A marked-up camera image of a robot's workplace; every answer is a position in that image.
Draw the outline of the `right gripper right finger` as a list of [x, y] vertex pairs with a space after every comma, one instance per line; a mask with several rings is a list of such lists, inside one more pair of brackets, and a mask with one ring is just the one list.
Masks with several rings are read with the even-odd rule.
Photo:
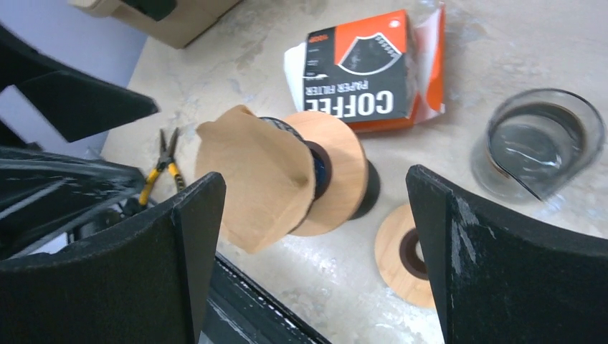
[[605, 343], [607, 240], [406, 175], [446, 343]]

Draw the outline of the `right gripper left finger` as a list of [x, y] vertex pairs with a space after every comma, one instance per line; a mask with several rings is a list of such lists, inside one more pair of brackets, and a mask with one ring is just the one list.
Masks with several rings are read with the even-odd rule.
[[1, 263], [3, 343], [197, 343], [226, 183], [181, 193], [54, 254]]

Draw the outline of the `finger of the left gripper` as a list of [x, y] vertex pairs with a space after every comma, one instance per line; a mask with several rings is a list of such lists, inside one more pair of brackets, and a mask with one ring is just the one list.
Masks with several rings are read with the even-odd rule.
[[132, 166], [2, 147], [1, 258], [30, 253], [144, 184]]
[[38, 52], [1, 28], [1, 88], [15, 87], [67, 142], [156, 114], [156, 101]]

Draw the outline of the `wooden ring dripper holder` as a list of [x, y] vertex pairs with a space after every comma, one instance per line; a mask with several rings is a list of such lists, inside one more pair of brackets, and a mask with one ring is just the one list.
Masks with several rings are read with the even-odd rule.
[[383, 220], [376, 233], [374, 256], [381, 278], [395, 294], [416, 307], [435, 308], [409, 204], [398, 206]]

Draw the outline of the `brown paper coffee filter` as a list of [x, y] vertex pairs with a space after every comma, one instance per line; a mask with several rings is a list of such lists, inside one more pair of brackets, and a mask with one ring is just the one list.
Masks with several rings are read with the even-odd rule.
[[226, 183], [221, 233], [249, 254], [281, 240], [306, 217], [315, 196], [309, 148], [295, 135], [237, 105], [198, 126], [194, 174]]

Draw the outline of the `wooden dripper stand black base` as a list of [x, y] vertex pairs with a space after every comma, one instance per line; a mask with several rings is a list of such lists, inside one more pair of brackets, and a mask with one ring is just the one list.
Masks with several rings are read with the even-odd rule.
[[332, 170], [325, 193], [312, 202], [305, 219], [290, 234], [326, 234], [349, 221], [364, 200], [369, 182], [364, 148], [347, 124], [327, 113], [303, 111], [287, 116], [285, 122], [303, 139], [323, 148]]

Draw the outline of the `blue ribbed dripper cone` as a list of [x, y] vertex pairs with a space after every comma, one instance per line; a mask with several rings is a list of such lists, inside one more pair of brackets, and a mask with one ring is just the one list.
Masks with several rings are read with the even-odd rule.
[[287, 131], [294, 135], [300, 142], [304, 143], [313, 157], [315, 171], [315, 196], [314, 200], [319, 199], [328, 189], [333, 175], [333, 167], [327, 151], [318, 143], [305, 140], [293, 126], [283, 120], [272, 117], [261, 117], [260, 120], [269, 123], [280, 130]]

